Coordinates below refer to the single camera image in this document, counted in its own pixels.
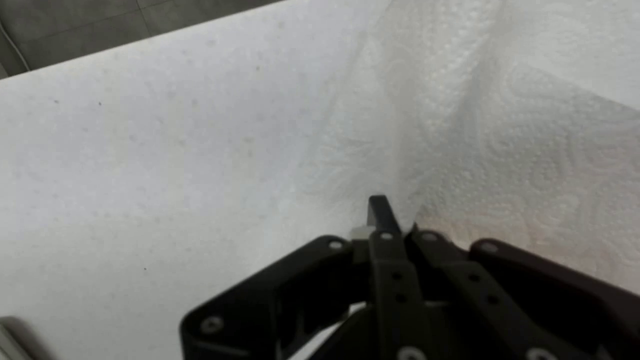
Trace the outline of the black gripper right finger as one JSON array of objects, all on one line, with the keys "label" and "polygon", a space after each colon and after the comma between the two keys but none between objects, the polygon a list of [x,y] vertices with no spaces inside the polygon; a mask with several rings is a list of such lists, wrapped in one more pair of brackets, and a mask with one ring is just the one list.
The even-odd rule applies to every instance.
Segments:
[{"label": "black gripper right finger", "polygon": [[640,360],[638,295],[496,238],[407,242],[484,360]]}]

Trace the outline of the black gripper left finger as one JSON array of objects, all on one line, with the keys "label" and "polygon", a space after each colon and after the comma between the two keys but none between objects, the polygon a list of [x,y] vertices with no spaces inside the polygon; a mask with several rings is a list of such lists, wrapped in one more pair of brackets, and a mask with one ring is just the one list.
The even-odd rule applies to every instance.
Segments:
[{"label": "black gripper left finger", "polygon": [[427,360],[420,280],[384,196],[364,240],[320,237],[190,310],[185,360],[288,360],[323,330],[310,360]]}]

